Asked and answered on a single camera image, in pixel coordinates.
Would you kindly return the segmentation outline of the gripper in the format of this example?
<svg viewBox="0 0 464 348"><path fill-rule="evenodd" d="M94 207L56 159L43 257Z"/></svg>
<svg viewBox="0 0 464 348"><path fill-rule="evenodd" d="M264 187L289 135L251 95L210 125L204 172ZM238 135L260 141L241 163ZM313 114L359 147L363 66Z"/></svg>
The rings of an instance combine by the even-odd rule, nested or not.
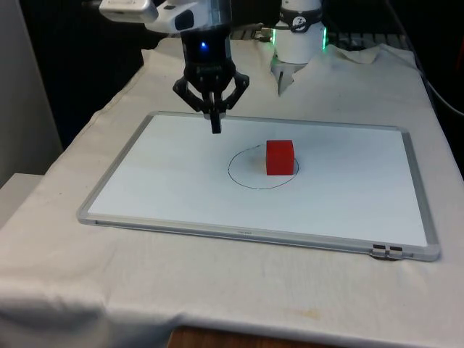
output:
<svg viewBox="0 0 464 348"><path fill-rule="evenodd" d="M210 121L213 134L221 133L221 117L232 110L249 87L249 76L236 72L231 58L229 30L194 30L183 32L181 40L185 59L182 78L173 85L173 91L195 112L202 112ZM224 91L233 77L235 89L225 100L219 99L216 107L209 94L196 96L197 91Z"/></svg>

